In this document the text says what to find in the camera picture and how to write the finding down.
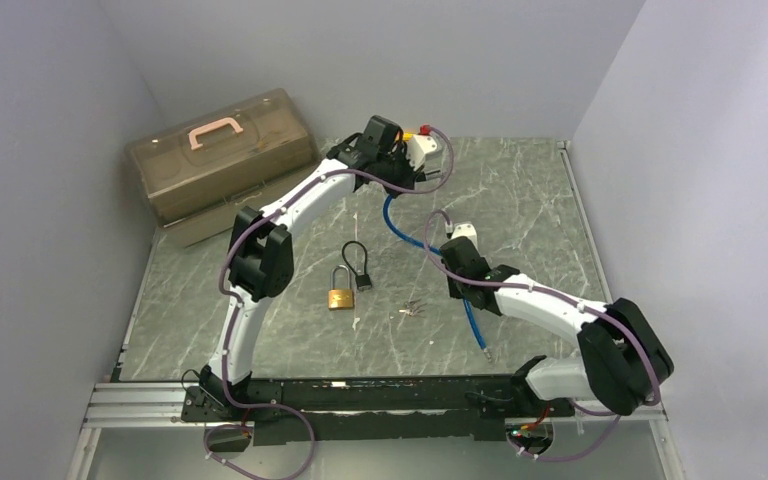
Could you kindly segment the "silver key bunch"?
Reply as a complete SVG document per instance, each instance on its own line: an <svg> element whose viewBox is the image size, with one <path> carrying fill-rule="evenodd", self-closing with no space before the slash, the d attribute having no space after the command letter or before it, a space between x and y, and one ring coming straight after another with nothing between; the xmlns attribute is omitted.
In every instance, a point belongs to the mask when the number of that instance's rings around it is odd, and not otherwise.
<svg viewBox="0 0 768 480"><path fill-rule="evenodd" d="M424 310L425 303L421 300L409 300L405 302L399 312L407 316L419 316Z"/></svg>

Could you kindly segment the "blue cable lock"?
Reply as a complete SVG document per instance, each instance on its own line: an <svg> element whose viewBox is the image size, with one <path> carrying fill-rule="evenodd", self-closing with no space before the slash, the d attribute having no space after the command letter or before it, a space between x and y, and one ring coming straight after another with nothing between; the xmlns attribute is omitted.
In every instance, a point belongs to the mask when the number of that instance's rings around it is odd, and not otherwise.
<svg viewBox="0 0 768 480"><path fill-rule="evenodd" d="M383 206L382 206L382 216L383 216L385 225L399 239L405 241L406 243L408 243L408 244L410 244L412 246L415 246L417 248L423 249L423 243L422 242L420 242L419 240L417 240L417 239L407 235L406 233L404 233L402 230L400 230L393 223L393 221L391 219L391 215L390 215L390 208L391 208L391 203L392 203L393 200L394 200L394 198L392 196L388 195L386 197L384 203L383 203ZM475 317L472 305L466 299L463 299L462 303L463 303L464 312L465 312L466 318L467 318L467 320L469 322L470 329L472 331L474 339L475 339L478 347L481 349L482 353L486 357L487 361L489 363L492 363L493 362L492 353L491 353L489 347L487 346L487 343L486 343L486 341L484 339L484 336L481 333L480 327L478 326L478 322L476 320L476 317Z"/></svg>

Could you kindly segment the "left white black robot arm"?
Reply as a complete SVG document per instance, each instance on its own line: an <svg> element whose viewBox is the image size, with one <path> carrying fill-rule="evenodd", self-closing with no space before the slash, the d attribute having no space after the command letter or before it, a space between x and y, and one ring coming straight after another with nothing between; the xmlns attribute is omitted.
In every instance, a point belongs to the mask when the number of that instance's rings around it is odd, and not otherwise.
<svg viewBox="0 0 768 480"><path fill-rule="evenodd" d="M238 212L218 281L229 299L228 312L217 347L199 375L208 407L218 417L232 420L246 409L265 315L294 276L295 237L333 204L369 183L394 197L422 194L418 183L432 177L425 163L442 152L448 158L435 176L445 184L455 163L445 134L425 125L407 137L398 124L374 115L363 131L334 145L314 171L280 199L259 210L245 207Z"/></svg>

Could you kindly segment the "brass padlock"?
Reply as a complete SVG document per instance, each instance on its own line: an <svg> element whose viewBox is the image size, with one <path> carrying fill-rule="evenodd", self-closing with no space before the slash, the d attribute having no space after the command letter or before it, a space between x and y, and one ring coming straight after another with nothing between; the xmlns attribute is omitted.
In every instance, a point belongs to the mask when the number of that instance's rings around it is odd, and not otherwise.
<svg viewBox="0 0 768 480"><path fill-rule="evenodd" d="M353 274L343 264L335 266L330 274L327 307L329 310L349 310L355 306Z"/></svg>

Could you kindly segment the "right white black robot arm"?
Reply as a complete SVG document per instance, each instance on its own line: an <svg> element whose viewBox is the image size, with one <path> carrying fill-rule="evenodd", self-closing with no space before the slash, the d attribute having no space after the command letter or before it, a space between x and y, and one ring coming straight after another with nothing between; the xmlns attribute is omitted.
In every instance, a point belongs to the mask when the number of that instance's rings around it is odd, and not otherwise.
<svg viewBox="0 0 768 480"><path fill-rule="evenodd" d="M674 363L636 303L585 300L542 285L508 265L491 266L475 244L441 248L451 297L497 316L528 321L577 347L576 357L535 356L511 377L517 411L534 415L552 401L596 400L629 416L656 396Z"/></svg>

